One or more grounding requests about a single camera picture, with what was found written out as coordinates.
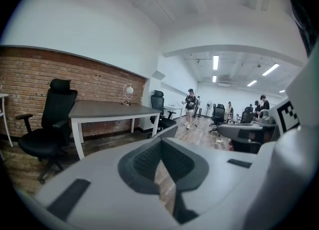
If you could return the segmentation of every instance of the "white table leg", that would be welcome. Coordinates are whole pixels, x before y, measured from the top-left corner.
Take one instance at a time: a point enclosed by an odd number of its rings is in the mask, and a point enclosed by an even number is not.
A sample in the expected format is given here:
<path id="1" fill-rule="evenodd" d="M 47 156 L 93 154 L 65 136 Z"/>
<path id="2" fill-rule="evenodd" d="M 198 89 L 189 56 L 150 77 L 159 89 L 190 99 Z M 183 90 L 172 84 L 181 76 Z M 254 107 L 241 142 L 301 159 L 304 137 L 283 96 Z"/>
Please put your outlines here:
<path id="1" fill-rule="evenodd" d="M 84 143 L 84 141 L 83 141 L 83 133 L 82 133 L 82 124 L 78 123 L 78 126 L 79 126 L 80 141 L 81 141 L 81 143 Z"/>
<path id="2" fill-rule="evenodd" d="M 6 118 L 5 118 L 5 111 L 4 111 L 4 97 L 2 98 L 2 110 L 3 110 L 3 120 L 4 120 L 4 126 L 5 126 L 6 135 L 8 136 L 10 145 L 13 147 L 12 141 L 11 141 L 11 138 L 10 138 L 10 134 L 9 134 L 9 130 L 8 130 L 8 126 L 6 125 Z"/>
<path id="3" fill-rule="evenodd" d="M 179 124 L 178 124 L 178 126 L 180 126 L 180 123 L 181 123 L 181 115 L 182 115 L 182 113 L 183 113 L 183 109 L 181 109 L 181 110 L 180 110 L 180 115 L 179 115 Z"/>
<path id="4" fill-rule="evenodd" d="M 134 133 L 134 122 L 135 122 L 135 118 L 132 118 L 131 133 Z"/>
<path id="5" fill-rule="evenodd" d="M 72 122 L 72 132 L 73 132 L 73 138 L 74 138 L 76 151 L 78 152 L 80 160 L 82 160 L 84 158 L 84 153 L 83 153 L 83 149 L 81 145 L 79 125 L 78 123 L 74 123 L 72 120 L 71 122 Z"/>
<path id="6" fill-rule="evenodd" d="M 157 114 L 154 121 L 152 136 L 154 136 L 158 132 L 159 120 L 160 120 L 160 114 Z"/>

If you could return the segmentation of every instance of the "red brick wall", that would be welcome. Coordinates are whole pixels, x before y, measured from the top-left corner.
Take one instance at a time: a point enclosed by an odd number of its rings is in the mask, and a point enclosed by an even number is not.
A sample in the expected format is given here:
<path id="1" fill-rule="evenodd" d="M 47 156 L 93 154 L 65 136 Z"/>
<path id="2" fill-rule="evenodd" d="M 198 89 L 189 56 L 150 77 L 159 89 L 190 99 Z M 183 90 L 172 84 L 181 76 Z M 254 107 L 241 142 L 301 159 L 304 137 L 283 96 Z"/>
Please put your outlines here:
<path id="1" fill-rule="evenodd" d="M 1 47 L 0 92 L 5 100 L 7 124 L 11 136 L 26 133 L 24 121 L 16 115 L 31 113 L 32 130 L 41 128 L 41 117 L 50 81 L 71 79 L 71 89 L 78 91 L 78 100 L 122 102 L 123 86 L 131 83 L 132 103 L 141 104 L 145 79 L 115 67 L 77 56 L 49 50 Z M 82 124 L 84 136 L 107 134 L 130 129 L 130 120 Z M 5 134 L 3 121 L 0 133 Z"/>

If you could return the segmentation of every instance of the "white lamp shade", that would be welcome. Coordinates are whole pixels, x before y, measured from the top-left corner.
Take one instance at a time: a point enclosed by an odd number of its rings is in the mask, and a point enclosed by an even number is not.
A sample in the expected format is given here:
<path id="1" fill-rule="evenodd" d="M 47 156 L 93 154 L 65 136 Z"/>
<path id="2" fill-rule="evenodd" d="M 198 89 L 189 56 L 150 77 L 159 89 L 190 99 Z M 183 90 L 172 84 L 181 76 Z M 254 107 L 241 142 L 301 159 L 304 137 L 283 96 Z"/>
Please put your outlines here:
<path id="1" fill-rule="evenodd" d="M 133 87 L 129 86 L 128 88 L 126 88 L 126 93 L 132 94 L 133 92 L 134 92 Z"/>

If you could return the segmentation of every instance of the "air vent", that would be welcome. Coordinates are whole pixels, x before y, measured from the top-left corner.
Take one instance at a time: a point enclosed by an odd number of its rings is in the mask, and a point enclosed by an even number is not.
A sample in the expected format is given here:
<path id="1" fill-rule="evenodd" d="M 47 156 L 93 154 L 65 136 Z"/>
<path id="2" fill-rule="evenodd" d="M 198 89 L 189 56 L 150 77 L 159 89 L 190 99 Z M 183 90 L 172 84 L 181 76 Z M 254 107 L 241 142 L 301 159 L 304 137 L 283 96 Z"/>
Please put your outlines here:
<path id="1" fill-rule="evenodd" d="M 228 86 L 231 86 L 231 82 L 219 81 L 219 82 L 218 82 L 218 85 L 219 85 L 219 86 L 228 87 Z"/>

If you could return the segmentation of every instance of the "office chair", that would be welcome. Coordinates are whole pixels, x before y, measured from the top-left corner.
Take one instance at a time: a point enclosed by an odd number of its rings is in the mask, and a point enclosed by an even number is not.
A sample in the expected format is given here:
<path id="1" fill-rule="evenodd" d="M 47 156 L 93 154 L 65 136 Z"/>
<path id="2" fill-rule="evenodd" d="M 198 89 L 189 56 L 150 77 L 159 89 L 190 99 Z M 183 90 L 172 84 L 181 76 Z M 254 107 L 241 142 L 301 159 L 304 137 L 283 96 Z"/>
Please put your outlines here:
<path id="1" fill-rule="evenodd" d="M 159 125 L 158 125 L 158 127 L 160 128 L 160 131 L 162 129 L 165 129 L 167 127 L 170 127 L 170 126 L 176 124 L 176 121 L 170 119 L 171 115 L 176 114 L 176 112 L 169 111 L 168 118 L 165 118 L 165 116 L 164 116 L 164 98 L 163 98 L 163 96 L 164 96 L 163 92 L 157 91 L 157 90 L 155 90 L 154 95 L 151 96 L 152 107 L 154 109 L 161 111 L 161 114 L 159 116 Z M 155 116 L 152 116 L 150 118 L 150 120 L 151 120 L 151 123 L 154 124 Z"/>
<path id="2" fill-rule="evenodd" d="M 255 114 L 253 111 L 251 111 L 252 107 L 246 107 L 244 112 L 241 115 L 241 124 L 250 124 L 251 121 L 253 120 Z"/>
<path id="3" fill-rule="evenodd" d="M 248 112 L 254 112 L 254 108 L 253 107 L 246 107 L 245 108 L 245 111 L 248 111 Z"/>
<path id="4" fill-rule="evenodd" d="M 213 128 L 212 130 L 210 130 L 209 132 L 212 131 L 217 131 L 218 130 L 218 126 L 222 125 L 222 124 L 226 124 L 224 123 L 224 117 L 225 117 L 225 107 L 223 104 L 218 104 L 216 106 L 216 104 L 213 105 L 213 115 L 211 117 L 211 119 L 213 120 L 213 123 L 210 124 L 211 125 L 216 125 L 216 128 Z"/>
<path id="5" fill-rule="evenodd" d="M 40 161 L 48 160 L 44 171 L 38 177 L 41 184 L 44 184 L 43 177 L 53 164 L 63 170 L 57 155 L 62 146 L 69 145 L 71 128 L 68 115 L 78 94 L 77 91 L 70 90 L 70 82 L 71 80 L 62 79 L 51 81 L 42 115 L 42 129 L 31 130 L 29 118 L 33 116 L 32 114 L 15 117 L 17 120 L 23 119 L 28 130 L 28 133 L 18 141 L 20 148 Z"/>

